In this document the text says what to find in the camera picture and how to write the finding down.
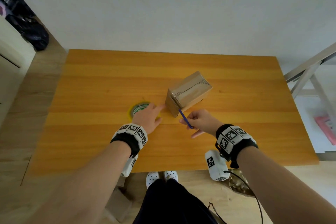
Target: black garbage bag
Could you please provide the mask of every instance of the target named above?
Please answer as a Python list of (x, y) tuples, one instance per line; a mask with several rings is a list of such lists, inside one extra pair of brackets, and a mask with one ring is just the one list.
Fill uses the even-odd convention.
[(7, 15), (6, 20), (30, 42), (36, 51), (43, 51), (49, 44), (49, 34), (34, 18)]

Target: wood grain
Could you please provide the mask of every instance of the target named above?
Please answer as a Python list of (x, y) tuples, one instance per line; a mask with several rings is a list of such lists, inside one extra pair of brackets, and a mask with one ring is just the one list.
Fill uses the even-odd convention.
[[(275, 57), (70, 50), (27, 175), (81, 167), (129, 122), (130, 106), (164, 103), (167, 88), (197, 70), (213, 90), (187, 114), (206, 108), (241, 126), (281, 165), (318, 164)], [(206, 169), (214, 138), (191, 139), (178, 118), (162, 117), (132, 171)]]

